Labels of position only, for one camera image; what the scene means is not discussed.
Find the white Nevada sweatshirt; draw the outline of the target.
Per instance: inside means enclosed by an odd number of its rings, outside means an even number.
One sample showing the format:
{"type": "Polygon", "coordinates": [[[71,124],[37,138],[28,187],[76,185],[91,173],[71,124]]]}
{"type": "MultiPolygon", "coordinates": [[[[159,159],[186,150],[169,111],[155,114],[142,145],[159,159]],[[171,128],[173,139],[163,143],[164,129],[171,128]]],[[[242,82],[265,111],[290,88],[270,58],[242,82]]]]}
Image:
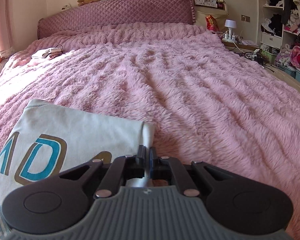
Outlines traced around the white Nevada sweatshirt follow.
{"type": "Polygon", "coordinates": [[[154,131],[150,122],[31,100],[0,149],[0,239],[10,232],[1,205],[11,191],[91,159],[135,155],[152,146],[154,131]]]}

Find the small folded pink clothes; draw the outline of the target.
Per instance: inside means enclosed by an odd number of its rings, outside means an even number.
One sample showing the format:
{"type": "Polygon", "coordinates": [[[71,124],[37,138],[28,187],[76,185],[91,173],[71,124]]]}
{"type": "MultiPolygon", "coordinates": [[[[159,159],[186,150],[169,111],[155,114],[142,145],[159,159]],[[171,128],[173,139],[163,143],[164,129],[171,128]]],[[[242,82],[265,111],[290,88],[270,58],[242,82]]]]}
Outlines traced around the small folded pink clothes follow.
{"type": "Polygon", "coordinates": [[[46,49],[41,49],[35,52],[31,56],[31,60],[29,62],[30,65],[37,65],[43,63],[45,61],[49,61],[54,59],[55,57],[61,56],[63,53],[63,46],[58,45],[57,47],[51,47],[46,49]]]}

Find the pink fluffy bed blanket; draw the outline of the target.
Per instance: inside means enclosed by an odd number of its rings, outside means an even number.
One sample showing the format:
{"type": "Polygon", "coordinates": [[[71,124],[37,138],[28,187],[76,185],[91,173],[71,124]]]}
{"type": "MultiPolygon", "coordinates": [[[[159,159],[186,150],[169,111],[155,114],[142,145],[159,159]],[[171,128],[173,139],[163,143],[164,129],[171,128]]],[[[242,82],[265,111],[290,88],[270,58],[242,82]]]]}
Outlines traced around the pink fluffy bed blanket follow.
{"type": "Polygon", "coordinates": [[[10,57],[0,74],[0,149],[32,99],[155,125],[154,146],[290,196],[300,239],[300,93],[188,24],[65,30],[10,57]],[[30,65],[41,49],[61,56],[30,65]]]}

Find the wooden nightstand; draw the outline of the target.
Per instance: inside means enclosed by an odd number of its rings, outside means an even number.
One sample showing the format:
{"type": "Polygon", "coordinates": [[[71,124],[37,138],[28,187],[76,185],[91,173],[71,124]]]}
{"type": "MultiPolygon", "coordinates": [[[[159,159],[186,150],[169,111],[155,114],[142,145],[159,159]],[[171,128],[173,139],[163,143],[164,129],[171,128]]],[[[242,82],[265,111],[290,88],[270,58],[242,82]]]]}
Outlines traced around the wooden nightstand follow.
{"type": "Polygon", "coordinates": [[[241,51],[241,52],[251,52],[255,51],[256,49],[259,49],[259,46],[250,46],[250,45],[243,45],[241,43],[235,43],[235,42],[228,42],[223,41],[222,43],[225,45],[225,47],[230,51],[241,51]]]}

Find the red snack bag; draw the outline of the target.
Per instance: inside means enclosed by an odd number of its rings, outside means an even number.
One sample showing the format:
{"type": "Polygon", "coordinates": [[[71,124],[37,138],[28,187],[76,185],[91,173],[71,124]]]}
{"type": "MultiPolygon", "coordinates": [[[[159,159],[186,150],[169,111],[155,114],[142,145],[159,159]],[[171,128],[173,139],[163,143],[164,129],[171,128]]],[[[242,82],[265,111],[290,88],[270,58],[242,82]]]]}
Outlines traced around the red snack bag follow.
{"type": "Polygon", "coordinates": [[[212,32],[219,32],[219,27],[216,19],[212,15],[206,16],[206,27],[212,32]]]}

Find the purple quilted headboard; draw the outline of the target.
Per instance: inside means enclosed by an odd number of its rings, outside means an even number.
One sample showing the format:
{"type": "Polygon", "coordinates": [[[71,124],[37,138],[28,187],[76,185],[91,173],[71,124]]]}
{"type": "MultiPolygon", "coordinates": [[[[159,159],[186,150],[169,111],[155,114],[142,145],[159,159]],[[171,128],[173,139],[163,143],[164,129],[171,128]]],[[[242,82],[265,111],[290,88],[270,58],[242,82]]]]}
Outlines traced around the purple quilted headboard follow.
{"type": "Polygon", "coordinates": [[[60,31],[93,26],[136,22],[194,24],[195,21],[192,0],[105,0],[40,19],[37,36],[42,39],[60,31]]]}

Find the white bedside lamp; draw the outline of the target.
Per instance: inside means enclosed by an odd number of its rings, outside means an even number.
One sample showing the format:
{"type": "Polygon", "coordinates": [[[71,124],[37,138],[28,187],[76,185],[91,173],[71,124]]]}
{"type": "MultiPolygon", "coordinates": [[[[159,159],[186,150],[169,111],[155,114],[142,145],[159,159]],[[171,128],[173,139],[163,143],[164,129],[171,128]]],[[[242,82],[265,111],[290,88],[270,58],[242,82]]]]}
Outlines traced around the white bedside lamp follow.
{"type": "Polygon", "coordinates": [[[234,29],[237,28],[236,21],[227,19],[227,20],[225,20],[225,25],[224,26],[228,29],[228,31],[226,31],[224,33],[222,41],[236,42],[236,38],[235,38],[235,35],[234,35],[234,29]]]}

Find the white open wardrobe shelf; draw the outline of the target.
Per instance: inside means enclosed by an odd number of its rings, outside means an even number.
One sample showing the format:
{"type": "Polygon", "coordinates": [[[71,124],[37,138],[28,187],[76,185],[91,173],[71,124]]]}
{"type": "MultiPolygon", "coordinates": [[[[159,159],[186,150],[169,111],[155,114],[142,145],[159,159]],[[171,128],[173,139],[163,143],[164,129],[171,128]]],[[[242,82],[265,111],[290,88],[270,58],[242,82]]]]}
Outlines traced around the white open wardrobe shelf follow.
{"type": "Polygon", "coordinates": [[[258,0],[258,25],[265,57],[300,82],[300,0],[258,0]]]}

